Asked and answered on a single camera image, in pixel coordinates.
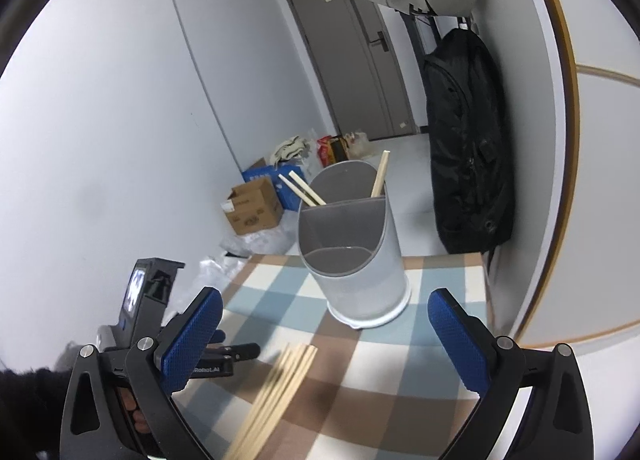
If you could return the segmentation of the person's left hand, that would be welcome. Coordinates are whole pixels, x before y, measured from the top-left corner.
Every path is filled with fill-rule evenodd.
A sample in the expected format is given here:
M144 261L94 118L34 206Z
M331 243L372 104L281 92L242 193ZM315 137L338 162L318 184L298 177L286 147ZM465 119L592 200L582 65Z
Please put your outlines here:
M131 422L134 425L134 429L140 434L150 434L148 422L146 422L142 411L138 408L138 404L134 395L128 390L128 388L119 388L120 398L125 410L128 412Z

